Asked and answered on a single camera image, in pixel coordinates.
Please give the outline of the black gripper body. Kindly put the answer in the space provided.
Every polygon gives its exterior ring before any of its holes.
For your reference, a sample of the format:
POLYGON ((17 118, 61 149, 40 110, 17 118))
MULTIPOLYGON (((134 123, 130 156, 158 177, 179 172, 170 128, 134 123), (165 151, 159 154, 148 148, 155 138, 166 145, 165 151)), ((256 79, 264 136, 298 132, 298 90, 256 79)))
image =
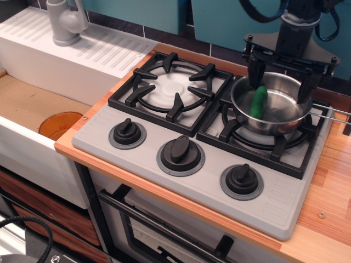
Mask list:
POLYGON ((276 33, 249 33, 245 36, 243 57, 247 62, 250 56, 255 56, 264 61, 265 66, 302 73, 322 72, 323 77, 331 78, 341 60, 313 40, 312 32, 319 26, 320 18, 281 20, 282 24, 276 33))

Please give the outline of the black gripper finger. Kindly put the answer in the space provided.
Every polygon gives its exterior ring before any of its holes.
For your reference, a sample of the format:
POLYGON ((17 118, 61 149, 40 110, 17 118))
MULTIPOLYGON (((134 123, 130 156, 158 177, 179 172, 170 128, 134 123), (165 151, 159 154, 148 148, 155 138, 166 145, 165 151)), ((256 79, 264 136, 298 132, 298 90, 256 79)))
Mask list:
POLYGON ((265 62, 255 56, 248 60, 248 79, 253 89, 257 89, 265 73, 265 62))
POLYGON ((322 77, 322 72, 310 71, 305 74, 298 92, 298 104, 306 103, 309 100, 312 92, 319 86, 322 77))

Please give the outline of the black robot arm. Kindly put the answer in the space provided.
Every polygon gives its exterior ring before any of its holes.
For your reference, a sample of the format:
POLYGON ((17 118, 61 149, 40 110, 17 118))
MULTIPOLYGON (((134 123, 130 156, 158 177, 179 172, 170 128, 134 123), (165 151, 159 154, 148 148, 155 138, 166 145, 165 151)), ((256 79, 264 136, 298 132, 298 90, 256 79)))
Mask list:
POLYGON ((248 62, 250 85, 257 89, 267 65, 295 71, 303 76, 297 102, 307 102, 320 83, 328 82, 341 60, 320 47, 312 35, 327 42, 337 37, 340 20, 338 1, 281 1, 272 16, 260 13, 250 1, 241 1, 247 15, 260 23, 281 20, 276 33, 249 33, 245 36, 243 58, 248 62))

